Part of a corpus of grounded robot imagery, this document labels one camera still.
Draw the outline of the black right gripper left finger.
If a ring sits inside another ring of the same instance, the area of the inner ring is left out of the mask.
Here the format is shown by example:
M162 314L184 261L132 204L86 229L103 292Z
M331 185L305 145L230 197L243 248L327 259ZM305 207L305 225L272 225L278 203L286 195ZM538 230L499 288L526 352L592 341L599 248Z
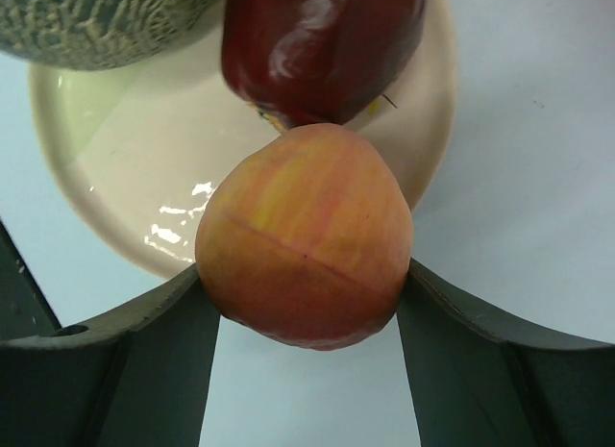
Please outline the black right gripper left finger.
M1 345L5 446L195 446L220 315L189 267L53 335Z

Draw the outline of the green netted fake melon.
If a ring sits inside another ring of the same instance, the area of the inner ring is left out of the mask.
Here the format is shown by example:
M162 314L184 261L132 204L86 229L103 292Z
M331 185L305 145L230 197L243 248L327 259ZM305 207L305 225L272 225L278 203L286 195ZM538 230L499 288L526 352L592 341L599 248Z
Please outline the green netted fake melon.
M123 67L185 37L215 0L1 0L1 50L72 70Z

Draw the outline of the red yellow fake peach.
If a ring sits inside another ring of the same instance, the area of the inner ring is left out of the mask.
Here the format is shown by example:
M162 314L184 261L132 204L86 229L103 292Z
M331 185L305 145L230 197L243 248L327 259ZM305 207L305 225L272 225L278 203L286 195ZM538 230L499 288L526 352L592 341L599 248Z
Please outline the red yellow fake peach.
M314 124L279 136L219 185L195 260L225 317L330 351L390 321L413 235L406 199L376 149L340 126Z

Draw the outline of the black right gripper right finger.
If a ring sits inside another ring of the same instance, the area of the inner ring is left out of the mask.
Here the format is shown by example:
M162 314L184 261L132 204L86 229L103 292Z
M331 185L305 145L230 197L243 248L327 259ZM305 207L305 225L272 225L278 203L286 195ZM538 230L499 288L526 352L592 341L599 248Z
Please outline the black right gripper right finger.
M410 265L397 320L425 446L610 446L614 347Z

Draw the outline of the dark red fake apple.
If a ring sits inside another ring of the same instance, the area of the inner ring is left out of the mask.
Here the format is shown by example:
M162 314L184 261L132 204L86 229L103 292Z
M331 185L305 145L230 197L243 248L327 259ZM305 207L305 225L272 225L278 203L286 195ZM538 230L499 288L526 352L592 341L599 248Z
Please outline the dark red fake apple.
M427 2L226 0L224 80L286 128L343 125L400 77Z

